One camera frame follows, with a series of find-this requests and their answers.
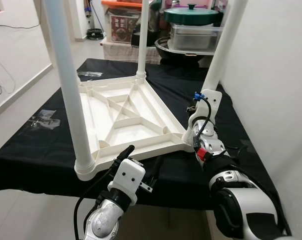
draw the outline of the black rubber grip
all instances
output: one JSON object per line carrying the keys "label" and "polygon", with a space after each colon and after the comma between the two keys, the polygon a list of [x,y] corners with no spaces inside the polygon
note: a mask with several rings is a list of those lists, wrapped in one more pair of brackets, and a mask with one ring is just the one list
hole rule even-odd
{"label": "black rubber grip", "polygon": [[117,159],[119,160],[127,159],[130,156],[130,154],[134,151],[134,149],[135,146],[133,145],[128,146],[127,149],[125,149],[123,152],[119,154],[119,156],[117,156]]}

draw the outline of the red lid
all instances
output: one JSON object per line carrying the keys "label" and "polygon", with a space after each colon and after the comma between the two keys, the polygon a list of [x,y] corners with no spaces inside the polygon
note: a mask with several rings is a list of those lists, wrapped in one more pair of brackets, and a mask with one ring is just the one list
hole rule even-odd
{"label": "red lid", "polygon": [[116,0],[102,0],[101,1],[103,5],[109,5],[109,6],[119,6],[119,7],[136,7],[136,8],[142,8],[141,3],[133,3],[133,2],[125,2],[125,1],[116,1]]}

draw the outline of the white wall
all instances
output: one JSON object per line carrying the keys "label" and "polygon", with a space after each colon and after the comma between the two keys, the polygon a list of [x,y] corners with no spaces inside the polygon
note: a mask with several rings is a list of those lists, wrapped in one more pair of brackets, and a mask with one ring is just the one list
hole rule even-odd
{"label": "white wall", "polygon": [[[38,24],[33,0],[2,0],[2,6],[4,11],[0,12],[1,25],[31,27]],[[27,30],[0,27],[0,62],[16,82],[14,93],[47,68],[51,62],[40,26]],[[1,66],[0,85],[8,92],[14,86]],[[3,92],[0,95],[0,105],[14,93]]]}
{"label": "white wall", "polygon": [[[45,44],[48,48],[48,51],[50,51],[52,50],[52,46],[51,46],[49,26],[46,19],[43,1],[44,0],[33,0],[38,18],[41,16],[41,29],[42,29],[43,37],[45,40]],[[67,30],[68,30],[70,42],[74,42],[74,30],[73,30],[69,0],[63,0],[63,4],[64,4],[64,11],[66,15]]]}
{"label": "white wall", "polygon": [[69,6],[71,10],[71,18],[73,23],[74,37],[77,40],[86,37],[86,31],[90,28],[88,20],[85,16],[84,1],[70,0]]}
{"label": "white wall", "polygon": [[222,84],[302,239],[302,0],[249,0]]}

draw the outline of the green pot lid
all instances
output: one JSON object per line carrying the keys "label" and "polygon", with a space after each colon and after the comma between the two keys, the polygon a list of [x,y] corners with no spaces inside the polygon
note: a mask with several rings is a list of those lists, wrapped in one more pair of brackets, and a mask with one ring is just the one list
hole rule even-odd
{"label": "green pot lid", "polygon": [[189,8],[170,8],[164,11],[164,20],[181,25],[201,26],[213,24],[217,21],[218,12],[205,8],[197,8],[195,4],[188,4]]}

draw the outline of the table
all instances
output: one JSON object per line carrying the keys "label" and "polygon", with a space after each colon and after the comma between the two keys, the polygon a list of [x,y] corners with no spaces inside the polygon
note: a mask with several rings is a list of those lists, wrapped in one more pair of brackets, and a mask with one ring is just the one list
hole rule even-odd
{"label": "table", "polygon": [[[80,72],[100,72],[101,77],[82,76],[82,81],[118,78],[135,75],[137,64],[110,60],[87,59]],[[202,87],[206,68],[178,68],[169,65],[147,64],[147,80],[186,128],[189,105],[195,91]],[[241,153],[240,166],[260,180],[277,197],[276,189],[255,152],[230,96],[218,86],[223,97],[216,116],[219,138],[227,146],[249,146]],[[0,190],[20,189],[31,193],[79,197],[104,172],[88,182],[80,181],[74,172],[75,155],[66,118],[61,90],[58,90],[39,110],[56,111],[52,119],[59,120],[54,129],[34,127],[27,121],[0,149]],[[156,158],[141,161],[150,173]],[[111,178],[106,178],[88,197],[96,198],[98,191],[106,189]],[[164,155],[159,179],[152,194],[139,190],[138,204],[160,207],[210,210],[208,179],[203,175],[194,153],[177,151]]]}

